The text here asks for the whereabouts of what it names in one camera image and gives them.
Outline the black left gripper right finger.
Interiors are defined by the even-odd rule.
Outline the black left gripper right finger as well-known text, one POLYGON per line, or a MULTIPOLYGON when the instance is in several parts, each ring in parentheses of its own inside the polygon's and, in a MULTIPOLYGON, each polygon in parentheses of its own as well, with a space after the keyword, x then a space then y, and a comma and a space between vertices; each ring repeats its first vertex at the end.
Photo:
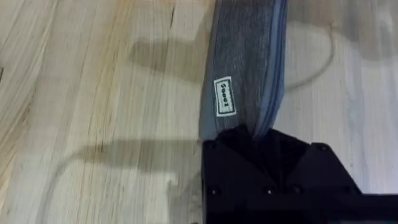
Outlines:
POLYGON ((329 145, 274 129, 267 133, 267 171, 284 192, 362 194, 329 145))

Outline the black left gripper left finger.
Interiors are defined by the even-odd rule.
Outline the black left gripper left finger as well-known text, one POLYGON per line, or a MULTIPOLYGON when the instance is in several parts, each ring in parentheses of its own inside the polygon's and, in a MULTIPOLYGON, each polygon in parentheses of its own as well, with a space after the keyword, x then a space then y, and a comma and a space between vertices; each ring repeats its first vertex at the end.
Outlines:
POLYGON ((205 197, 242 199, 280 192, 274 141, 254 139, 245 125, 225 129, 202 144, 201 179, 205 197))

